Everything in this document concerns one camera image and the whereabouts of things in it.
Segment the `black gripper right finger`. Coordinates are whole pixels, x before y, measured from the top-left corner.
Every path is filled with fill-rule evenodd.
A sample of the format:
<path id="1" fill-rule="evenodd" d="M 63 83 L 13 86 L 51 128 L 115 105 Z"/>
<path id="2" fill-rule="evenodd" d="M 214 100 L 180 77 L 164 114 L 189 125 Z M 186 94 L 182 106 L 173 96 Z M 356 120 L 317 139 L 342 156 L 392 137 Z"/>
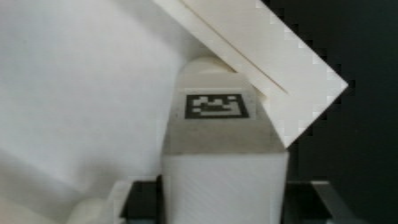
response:
<path id="1" fill-rule="evenodd" d="M 328 181 L 285 184 L 282 224 L 347 224 L 349 209 Z"/>

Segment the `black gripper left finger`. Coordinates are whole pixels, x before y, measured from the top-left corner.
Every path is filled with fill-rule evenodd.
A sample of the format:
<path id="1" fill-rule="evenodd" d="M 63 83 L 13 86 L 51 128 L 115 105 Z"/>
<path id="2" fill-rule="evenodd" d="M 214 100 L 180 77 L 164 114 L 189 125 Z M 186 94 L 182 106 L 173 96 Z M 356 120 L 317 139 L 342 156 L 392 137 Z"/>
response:
<path id="1" fill-rule="evenodd" d="M 161 180 L 118 181 L 106 209 L 106 224 L 164 224 Z"/>

